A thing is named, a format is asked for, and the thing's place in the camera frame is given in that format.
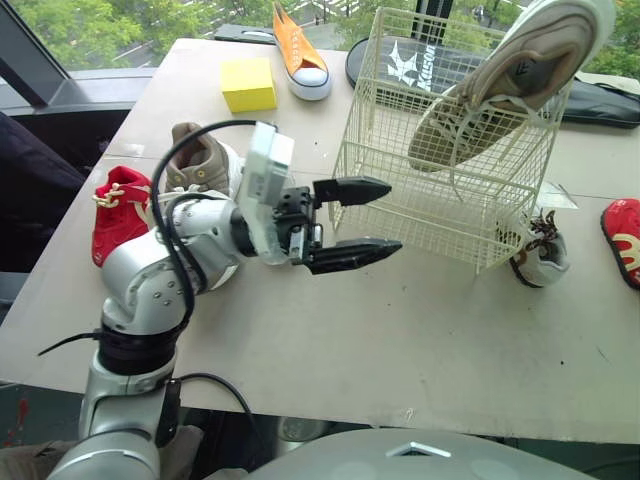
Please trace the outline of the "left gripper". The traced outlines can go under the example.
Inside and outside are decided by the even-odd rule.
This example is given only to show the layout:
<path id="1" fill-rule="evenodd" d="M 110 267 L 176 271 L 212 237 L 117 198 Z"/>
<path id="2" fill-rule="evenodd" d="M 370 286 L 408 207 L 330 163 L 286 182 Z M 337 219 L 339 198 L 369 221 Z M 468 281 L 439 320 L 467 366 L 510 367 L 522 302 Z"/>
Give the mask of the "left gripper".
<path id="1" fill-rule="evenodd" d="M 292 264 L 305 264 L 313 275 L 350 271 L 384 260 L 403 247 L 397 240 L 366 237 L 311 250 L 316 206 L 364 205 L 390 193 L 392 186 L 373 177 L 353 176 L 314 181 L 313 190 L 314 197 L 307 186 L 285 188 L 273 210 L 281 250 Z"/>

